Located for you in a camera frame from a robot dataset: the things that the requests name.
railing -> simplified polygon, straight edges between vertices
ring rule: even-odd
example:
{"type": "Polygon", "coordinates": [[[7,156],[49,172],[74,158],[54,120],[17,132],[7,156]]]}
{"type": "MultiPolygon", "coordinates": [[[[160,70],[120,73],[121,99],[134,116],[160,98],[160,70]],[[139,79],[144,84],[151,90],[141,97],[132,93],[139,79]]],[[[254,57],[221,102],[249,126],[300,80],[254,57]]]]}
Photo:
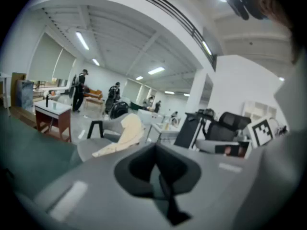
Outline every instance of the railing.
{"type": "Polygon", "coordinates": [[[193,37],[195,42],[199,45],[199,47],[202,49],[206,57],[208,58],[209,62],[211,63],[213,69],[215,70],[215,67],[213,66],[213,56],[210,55],[204,45],[203,42],[205,40],[203,39],[200,32],[197,30],[197,28],[193,25],[193,23],[179,10],[177,9],[173,4],[168,2],[167,0],[146,0],[155,6],[162,9],[164,12],[168,13],[173,19],[175,19],[183,28],[193,37]]]}

black office chair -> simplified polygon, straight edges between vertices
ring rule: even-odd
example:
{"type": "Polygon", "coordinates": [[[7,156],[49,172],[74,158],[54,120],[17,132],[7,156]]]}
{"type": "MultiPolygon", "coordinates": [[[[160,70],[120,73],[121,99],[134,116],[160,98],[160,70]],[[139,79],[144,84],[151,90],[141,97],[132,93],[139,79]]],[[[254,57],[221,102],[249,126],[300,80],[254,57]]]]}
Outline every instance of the black office chair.
{"type": "Polygon", "coordinates": [[[233,113],[225,112],[220,117],[219,121],[212,121],[205,131],[205,125],[202,127],[202,132],[205,140],[197,140],[195,145],[200,151],[207,153],[224,154],[226,147],[231,147],[230,156],[237,156],[239,147],[247,144],[239,144],[234,142],[234,138],[238,130],[243,130],[251,120],[249,117],[239,116],[233,113]]]}

